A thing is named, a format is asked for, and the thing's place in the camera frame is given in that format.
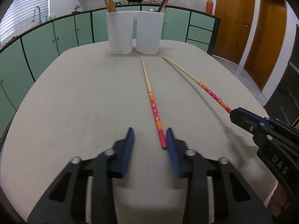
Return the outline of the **right hand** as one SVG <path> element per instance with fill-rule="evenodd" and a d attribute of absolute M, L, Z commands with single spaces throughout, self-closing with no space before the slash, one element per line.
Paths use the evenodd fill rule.
<path fill-rule="evenodd" d="M 267 209 L 270 211 L 271 216 L 278 217 L 284 212 L 288 205 L 288 195 L 280 183 L 277 184 L 273 195 L 267 205 Z"/>

